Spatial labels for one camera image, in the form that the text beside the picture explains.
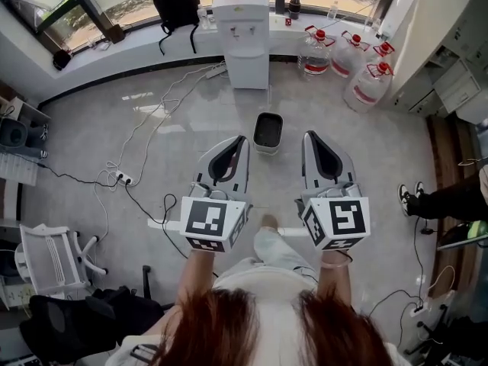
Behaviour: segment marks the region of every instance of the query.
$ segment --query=white shirt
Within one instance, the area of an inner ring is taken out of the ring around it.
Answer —
[[[259,334],[252,366],[298,366],[301,364],[300,349],[304,344],[301,321],[295,312],[301,291],[313,291],[314,286],[299,274],[274,267],[259,267],[218,278],[214,288],[237,288],[255,295]],[[137,344],[159,344],[159,335],[128,336],[120,349],[105,366],[146,366],[130,357]],[[385,343],[395,366],[410,366],[398,353],[397,348]]]

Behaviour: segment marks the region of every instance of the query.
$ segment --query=black backpack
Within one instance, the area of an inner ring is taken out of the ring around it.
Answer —
[[[159,16],[162,19],[162,30],[165,32],[166,37],[159,41],[159,49],[164,56],[165,52],[162,51],[161,43],[169,37],[172,32],[182,26],[193,24],[194,29],[190,34],[191,47],[193,47],[193,53],[197,53],[195,45],[193,43],[193,33],[197,30],[198,19],[198,4],[200,0],[152,0],[154,6],[158,10]]]

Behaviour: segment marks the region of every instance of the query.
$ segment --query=small black container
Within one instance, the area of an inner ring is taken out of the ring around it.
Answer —
[[[302,5],[300,3],[300,0],[290,0],[288,3],[288,11],[290,13],[290,19],[293,19],[294,21],[298,19],[298,16],[300,15],[300,9],[302,8]]]
[[[260,113],[254,129],[254,147],[257,152],[274,155],[281,141],[283,118],[273,113]]]

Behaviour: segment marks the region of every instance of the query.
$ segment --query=person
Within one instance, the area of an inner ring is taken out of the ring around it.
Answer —
[[[461,221],[488,220],[488,165],[479,173],[455,185],[426,194],[424,184],[418,181],[414,193],[405,185],[398,187],[398,199],[407,216],[426,220],[453,217]]]
[[[317,277],[269,215],[254,249],[260,260],[245,258],[214,283],[214,253],[193,250],[173,308],[126,337],[106,366],[141,364],[130,352],[142,344],[157,348],[150,366],[409,365],[352,309],[347,253],[324,252]]]

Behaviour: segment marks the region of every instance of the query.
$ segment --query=window frame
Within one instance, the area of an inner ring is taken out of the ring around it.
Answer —
[[[44,21],[42,21],[37,28],[34,28],[14,7],[12,0],[1,0],[8,11],[52,54],[56,51],[62,49],[55,40],[53,40],[47,33],[46,30],[50,28],[56,21],[58,21],[63,15],[70,12],[72,9],[78,7],[79,5],[83,8],[85,13],[90,17],[90,20],[95,24],[95,26],[100,30],[100,39],[96,40],[95,43],[105,42],[111,39],[110,29],[114,27],[114,23],[110,18],[102,12],[99,14],[101,9],[96,6],[92,0],[70,0],[65,4],[60,5],[55,11],[53,11],[50,16],[48,16]],[[371,25],[372,21],[375,19],[383,20],[388,9],[391,6],[393,0],[380,0],[375,8],[373,14],[370,17],[368,25]],[[274,11],[277,14],[286,14],[288,11],[288,2],[285,0],[274,0],[274,3],[270,4],[270,11]],[[209,14],[212,13],[210,8],[207,8]],[[317,7],[312,5],[302,5],[300,13],[303,14],[314,14],[320,16],[327,16],[329,9],[325,7]],[[348,21],[355,23],[364,23],[367,19],[366,15],[354,14],[348,11],[339,11],[337,16],[338,19],[347,18]],[[161,18],[155,16],[152,18],[143,19],[141,21],[135,22],[124,26],[123,31],[127,35],[132,31],[137,31],[139,29],[155,26],[161,24]],[[85,43],[71,50],[73,55],[81,53],[89,49],[89,46]]]

